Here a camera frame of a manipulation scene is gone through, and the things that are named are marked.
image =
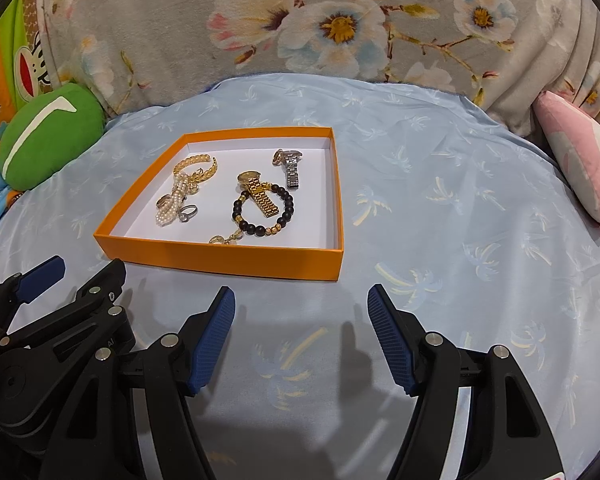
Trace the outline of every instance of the gray blanket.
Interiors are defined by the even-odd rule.
[[[57,86],[110,115],[170,104],[254,72],[411,82],[467,95],[515,133],[559,92],[600,121],[591,0],[40,0]]]

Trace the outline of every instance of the cartoon monkey face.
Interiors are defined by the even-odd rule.
[[[40,33],[36,33],[33,50],[21,46],[13,58],[13,76],[18,94],[26,102],[31,101],[40,93],[40,85],[50,86],[45,58],[42,54]]]

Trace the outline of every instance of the green pillow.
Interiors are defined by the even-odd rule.
[[[33,189],[102,136],[104,112],[74,83],[42,94],[21,108],[0,140],[0,174],[13,189]]]

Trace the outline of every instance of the blue rubber pad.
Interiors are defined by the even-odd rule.
[[[16,292],[18,300],[22,303],[31,303],[63,278],[64,260],[60,256],[54,256],[23,274]]]
[[[211,380],[214,368],[220,357],[222,345],[234,322],[235,295],[228,288],[218,303],[216,311],[206,325],[200,341],[193,351],[191,359],[191,377],[189,378],[189,389],[191,393],[197,394],[203,386]]]
[[[366,306],[391,375],[394,377],[395,383],[402,386],[407,394],[410,394],[416,384],[413,376],[413,360],[411,352],[389,312],[389,308],[394,307],[389,307],[375,288],[369,290]]]

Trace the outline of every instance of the bed sheet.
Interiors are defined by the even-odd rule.
[[[71,301],[106,264],[93,231],[177,137],[283,125],[334,130],[345,216],[339,281],[129,264],[119,299],[144,348],[206,310],[221,285],[235,291],[212,383],[190,402],[218,479],[386,477],[413,399],[393,384],[366,314],[366,292],[378,282],[458,346],[506,344],[544,409],[567,478],[576,478],[600,449],[600,229],[549,158],[454,94],[257,75],[117,118],[0,222],[1,278],[54,254],[67,266],[13,328]],[[136,400],[147,475],[160,478]],[[458,470],[468,400],[463,390],[445,479]]]

